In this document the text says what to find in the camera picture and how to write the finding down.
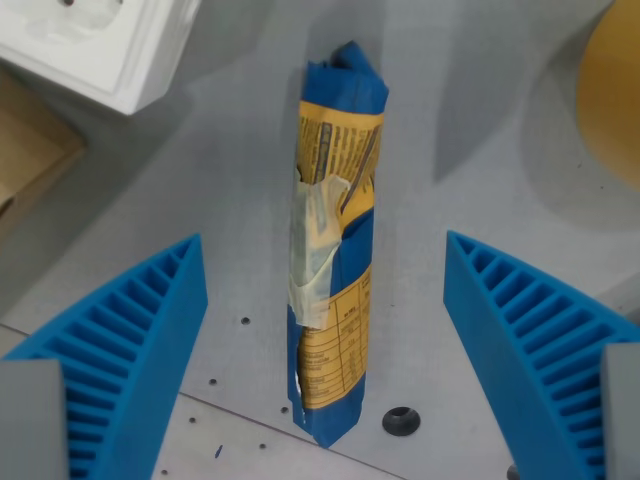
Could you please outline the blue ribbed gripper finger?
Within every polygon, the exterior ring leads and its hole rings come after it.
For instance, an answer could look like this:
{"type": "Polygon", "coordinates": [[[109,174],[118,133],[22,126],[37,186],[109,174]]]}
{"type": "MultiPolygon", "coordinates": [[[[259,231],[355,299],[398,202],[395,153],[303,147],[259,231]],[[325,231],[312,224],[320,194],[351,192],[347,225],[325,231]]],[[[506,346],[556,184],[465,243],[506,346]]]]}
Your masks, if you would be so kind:
{"type": "Polygon", "coordinates": [[[595,299],[455,231],[444,305],[523,479],[603,479],[600,365],[639,329],[595,299]]]}
{"type": "Polygon", "coordinates": [[[201,238],[129,269],[6,358],[56,360],[73,479],[148,479],[208,306],[201,238]]]}

